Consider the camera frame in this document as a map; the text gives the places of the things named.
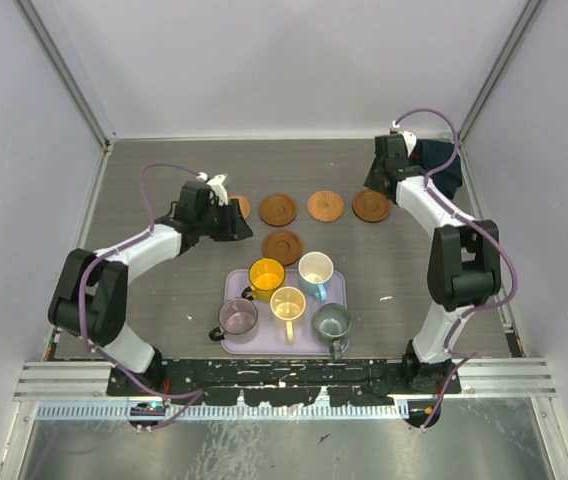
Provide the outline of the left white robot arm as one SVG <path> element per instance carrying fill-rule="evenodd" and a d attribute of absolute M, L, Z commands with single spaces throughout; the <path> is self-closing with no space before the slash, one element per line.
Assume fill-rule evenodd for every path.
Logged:
<path fill-rule="evenodd" d="M 253 235 L 239 200 L 228 196 L 225 180 L 224 175 L 190 180 L 169 212 L 140 234 L 96 251 L 77 248 L 66 257 L 48 308 L 49 323 L 123 368 L 129 385 L 142 396 L 157 395 L 167 377 L 160 351 L 126 322 L 128 287 L 202 237 L 229 242 Z"/>

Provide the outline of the small woven rattan coaster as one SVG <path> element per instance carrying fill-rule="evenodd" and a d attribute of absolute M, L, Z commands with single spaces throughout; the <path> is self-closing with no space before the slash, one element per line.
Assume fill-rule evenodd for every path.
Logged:
<path fill-rule="evenodd" d="M 243 195 L 231 195 L 229 199 L 238 201 L 240 213 L 242 217 L 247 220 L 251 213 L 251 205 L 249 200 Z"/>

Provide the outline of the large woven rattan coaster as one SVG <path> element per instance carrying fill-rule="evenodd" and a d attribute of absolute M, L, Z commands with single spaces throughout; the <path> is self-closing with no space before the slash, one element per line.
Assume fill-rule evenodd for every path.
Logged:
<path fill-rule="evenodd" d="M 324 223 L 338 220 L 344 213 L 344 209 L 345 204 L 342 197 L 329 190 L 317 191 L 307 201 L 310 216 Z"/>

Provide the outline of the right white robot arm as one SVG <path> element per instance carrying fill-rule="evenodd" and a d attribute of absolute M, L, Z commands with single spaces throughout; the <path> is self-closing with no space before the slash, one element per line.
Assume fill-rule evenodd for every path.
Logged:
<path fill-rule="evenodd" d="M 464 214 L 409 162 L 415 136 L 392 132 L 374 138 L 374 160 L 364 186 L 405 210 L 429 234 L 427 287 L 432 299 L 423 326 L 407 344 L 400 377 L 423 394 L 452 370 L 452 348 L 469 317 L 502 285 L 499 230 Z"/>

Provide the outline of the white and blue mug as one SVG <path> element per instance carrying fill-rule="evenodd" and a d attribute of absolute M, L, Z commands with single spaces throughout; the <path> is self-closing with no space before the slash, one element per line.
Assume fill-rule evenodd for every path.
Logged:
<path fill-rule="evenodd" d="M 307 295 L 325 302 L 327 283 L 334 273 L 334 265 L 328 255 L 314 251 L 303 255 L 298 262 L 298 283 Z"/>

